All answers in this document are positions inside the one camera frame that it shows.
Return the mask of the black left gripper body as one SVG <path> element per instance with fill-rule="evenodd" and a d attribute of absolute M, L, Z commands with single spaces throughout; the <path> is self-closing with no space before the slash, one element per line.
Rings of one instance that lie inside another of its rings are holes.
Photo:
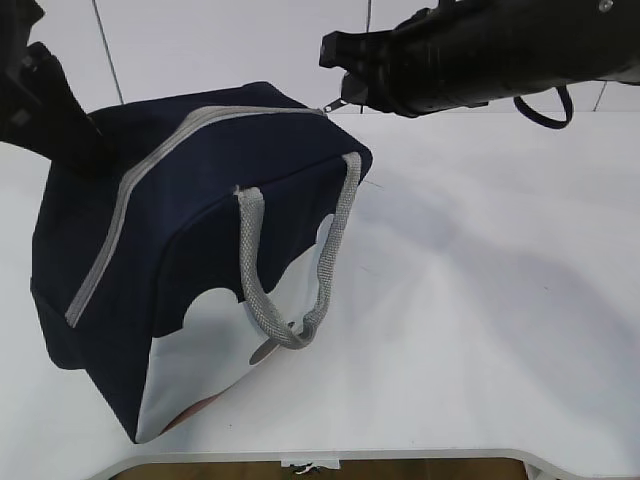
<path fill-rule="evenodd" d="M 39 61 L 29 53 L 33 26 L 44 17 L 35 1 L 1 3 L 1 140 L 27 150 L 52 150 L 47 112 L 34 90 Z"/>

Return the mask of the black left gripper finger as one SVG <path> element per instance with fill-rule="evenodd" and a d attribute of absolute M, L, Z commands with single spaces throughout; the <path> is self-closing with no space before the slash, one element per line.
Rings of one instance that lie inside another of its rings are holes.
<path fill-rule="evenodd" d="M 114 151 L 92 118 L 76 100 L 56 56 L 47 59 L 47 106 L 57 138 L 55 161 L 79 175 L 106 175 Z"/>

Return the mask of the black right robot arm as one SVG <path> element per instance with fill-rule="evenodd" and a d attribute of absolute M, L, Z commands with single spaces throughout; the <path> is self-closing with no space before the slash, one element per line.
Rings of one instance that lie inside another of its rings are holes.
<path fill-rule="evenodd" d="M 417 118 L 571 84 L 639 82 L 636 1 L 441 1 L 390 30 L 335 31 L 319 64 L 341 99 Z"/>

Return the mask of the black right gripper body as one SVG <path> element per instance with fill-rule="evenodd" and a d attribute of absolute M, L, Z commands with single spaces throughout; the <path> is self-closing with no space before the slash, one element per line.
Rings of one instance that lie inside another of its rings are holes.
<path fill-rule="evenodd" d="M 480 108 L 487 100 L 462 99 L 443 92 L 438 77 L 439 52 L 431 40 L 453 27 L 469 9 L 421 9 L 391 30 L 348 33 L 334 31 L 322 38 L 319 65 L 355 74 L 377 93 L 381 113 L 417 118 L 456 108 Z M 347 104 L 339 97 L 323 107 L 332 113 Z"/>

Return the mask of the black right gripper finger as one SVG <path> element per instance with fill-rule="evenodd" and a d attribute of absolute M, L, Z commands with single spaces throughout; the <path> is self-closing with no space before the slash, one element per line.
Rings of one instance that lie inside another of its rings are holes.
<path fill-rule="evenodd" d="M 375 88 L 350 72 L 346 72 L 342 78 L 340 98 L 343 102 L 352 105 L 376 105 L 378 103 Z"/>

